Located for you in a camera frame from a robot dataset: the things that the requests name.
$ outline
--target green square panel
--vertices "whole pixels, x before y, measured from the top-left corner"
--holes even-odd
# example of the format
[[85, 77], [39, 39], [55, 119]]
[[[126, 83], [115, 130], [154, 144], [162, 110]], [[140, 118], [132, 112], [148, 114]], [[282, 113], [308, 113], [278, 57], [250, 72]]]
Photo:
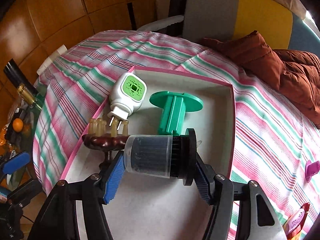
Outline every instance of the green square panel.
[[134, 100], [140, 101], [143, 97], [145, 87], [142, 82], [136, 79], [134, 76], [127, 76], [127, 78], [123, 82], [122, 90], [129, 97], [133, 98]]

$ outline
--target blue gripper pad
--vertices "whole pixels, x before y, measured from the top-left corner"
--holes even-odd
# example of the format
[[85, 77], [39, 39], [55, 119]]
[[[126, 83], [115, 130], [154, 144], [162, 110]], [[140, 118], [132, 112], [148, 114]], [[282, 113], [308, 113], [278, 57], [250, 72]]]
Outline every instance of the blue gripper pad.
[[106, 204], [108, 204], [110, 200], [112, 200], [115, 197], [120, 181], [124, 174], [124, 170], [124, 159], [122, 154], [121, 157], [118, 159], [116, 166], [111, 172], [109, 179], [106, 183], [106, 192], [103, 197], [103, 200]]
[[3, 174], [12, 174], [30, 162], [30, 154], [23, 152], [8, 160], [2, 168]]
[[196, 172], [195, 172], [194, 180], [197, 185], [201, 198], [204, 201], [206, 201], [207, 204], [209, 204], [211, 200], [209, 182], [207, 181], [198, 162], [196, 163]]

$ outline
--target white plug-in device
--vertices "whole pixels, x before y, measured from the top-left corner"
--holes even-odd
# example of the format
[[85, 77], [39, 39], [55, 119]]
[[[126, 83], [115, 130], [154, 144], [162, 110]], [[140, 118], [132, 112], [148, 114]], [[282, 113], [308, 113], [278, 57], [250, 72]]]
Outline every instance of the white plug-in device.
[[126, 120], [129, 115], [137, 111], [147, 93], [145, 82], [132, 73], [124, 73], [113, 85], [109, 95], [111, 112], [108, 117], [121, 121]]

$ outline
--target tablecloth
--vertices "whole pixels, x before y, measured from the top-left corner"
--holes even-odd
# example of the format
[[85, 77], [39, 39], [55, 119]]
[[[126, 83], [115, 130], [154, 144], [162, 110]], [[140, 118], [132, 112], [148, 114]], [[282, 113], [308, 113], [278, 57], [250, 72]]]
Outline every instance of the tablecloth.
[[[233, 85], [236, 138], [231, 180], [258, 181], [283, 224], [305, 202], [309, 231], [320, 212], [317, 175], [304, 178], [308, 159], [318, 160], [320, 134], [287, 98], [206, 47], [160, 33], [105, 31], [69, 49], [39, 77], [48, 85], [36, 127], [33, 161], [48, 194], [112, 85], [133, 66], [167, 68]], [[234, 203], [229, 239], [235, 238], [239, 204]]]

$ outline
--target brown jacket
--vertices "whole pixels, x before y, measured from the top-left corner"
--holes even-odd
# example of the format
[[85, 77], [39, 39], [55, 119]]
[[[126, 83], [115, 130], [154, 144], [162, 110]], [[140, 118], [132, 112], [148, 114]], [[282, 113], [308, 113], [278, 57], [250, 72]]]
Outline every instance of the brown jacket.
[[225, 43], [203, 38], [201, 44], [252, 71], [286, 96], [320, 129], [320, 60], [316, 55], [297, 50], [272, 50], [258, 31]]

